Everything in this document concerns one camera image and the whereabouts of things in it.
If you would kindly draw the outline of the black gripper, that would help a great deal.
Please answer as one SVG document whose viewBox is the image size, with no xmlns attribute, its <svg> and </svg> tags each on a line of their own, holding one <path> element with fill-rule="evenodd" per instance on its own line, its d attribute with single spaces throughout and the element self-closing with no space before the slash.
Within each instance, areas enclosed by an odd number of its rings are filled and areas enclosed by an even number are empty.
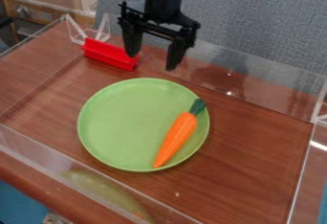
<svg viewBox="0 0 327 224">
<path fill-rule="evenodd" d="M 201 24 L 181 11 L 170 19 L 158 22 L 146 14 L 145 5 L 141 2 L 123 1 L 119 6 L 118 21 L 127 55 L 134 57 L 139 53 L 145 33 L 167 39 L 173 42 L 169 46 L 166 70 L 174 71 L 183 60 L 189 47 L 195 44 Z"/>
</svg>

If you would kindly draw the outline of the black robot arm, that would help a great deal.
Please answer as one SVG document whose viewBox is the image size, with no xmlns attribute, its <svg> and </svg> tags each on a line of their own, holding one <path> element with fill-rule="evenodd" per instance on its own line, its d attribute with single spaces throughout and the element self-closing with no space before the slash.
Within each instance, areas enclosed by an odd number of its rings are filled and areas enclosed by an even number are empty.
<svg viewBox="0 0 327 224">
<path fill-rule="evenodd" d="M 119 25 L 123 31 L 126 53 L 137 56 L 143 34 L 149 33 L 171 41 L 166 58 L 166 70 L 181 64 L 187 50 L 195 44 L 201 24 L 181 10 L 182 0 L 145 0 L 145 3 L 123 1 Z"/>
</svg>

